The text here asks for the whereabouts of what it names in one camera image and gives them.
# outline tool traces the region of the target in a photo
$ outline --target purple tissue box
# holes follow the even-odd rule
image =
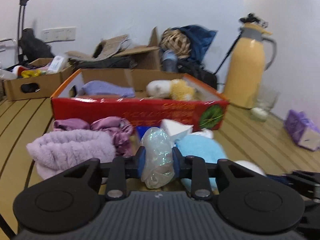
[[[320,147],[320,130],[304,112],[290,110],[284,128],[297,145],[313,151]]]

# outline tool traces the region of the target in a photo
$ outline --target purple cloth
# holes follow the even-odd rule
[[[300,139],[307,127],[320,133],[319,128],[306,117],[304,112],[298,113],[297,111],[291,109],[287,119],[284,121],[284,128],[296,144],[299,144]]]
[[[113,139],[113,145],[120,155],[132,155],[129,136],[133,132],[133,127],[127,119],[118,116],[109,116],[93,122],[91,124],[91,130],[108,132]]]
[[[94,131],[107,132],[112,138],[113,145],[116,147],[118,155],[132,155],[129,137],[133,132],[133,127],[127,119],[118,116],[109,116],[97,120],[91,125],[78,118],[56,120],[53,123],[54,131],[74,129],[91,129]]]
[[[48,179],[91,158],[111,162],[116,149],[109,134],[91,130],[53,131],[27,144],[38,174]]]
[[[66,120],[55,120],[53,122],[54,131],[71,131],[75,129],[89,130],[90,125],[79,118],[71,118]]]
[[[82,90],[86,95],[119,95],[123,98],[134,98],[135,93],[133,88],[119,87],[114,84],[93,80],[88,82],[82,87]]]

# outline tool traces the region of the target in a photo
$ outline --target open cardboard box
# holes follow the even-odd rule
[[[157,29],[152,30],[149,44],[147,46],[137,46],[132,49],[126,49],[113,57],[131,56],[138,64],[135,68],[160,70],[160,58],[158,47]]]
[[[31,62],[30,65],[42,66],[47,65],[53,58],[38,58]],[[4,80],[4,89],[9,101],[16,101],[31,98],[48,98],[53,92],[73,73],[72,67],[67,67],[59,73],[46,74],[38,77],[18,78]],[[24,93],[21,86],[31,84],[37,86],[36,92]]]
[[[201,101],[175,101],[145,98],[146,86],[153,80],[184,79],[197,90]],[[133,87],[136,98],[77,98],[84,84],[101,80],[122,87]],[[181,73],[145,69],[79,69],[52,95],[54,118],[80,118],[88,123],[108,116],[126,118],[134,126],[159,126],[162,119],[191,124],[194,131],[201,128],[218,129],[229,102],[215,89],[198,79]]]

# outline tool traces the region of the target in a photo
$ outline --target white plush toy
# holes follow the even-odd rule
[[[147,85],[147,93],[150,97],[170,98],[171,81],[170,80],[154,80]]]

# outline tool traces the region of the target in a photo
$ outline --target yellow thermos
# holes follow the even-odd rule
[[[252,107],[262,74],[270,67],[276,56],[276,42],[262,36],[262,34],[271,35],[272,33],[267,32],[263,26],[256,24],[256,22],[244,21],[239,40],[231,56],[223,91],[231,103],[244,108]],[[272,59],[267,64],[265,63],[263,41],[269,41],[273,45]]]

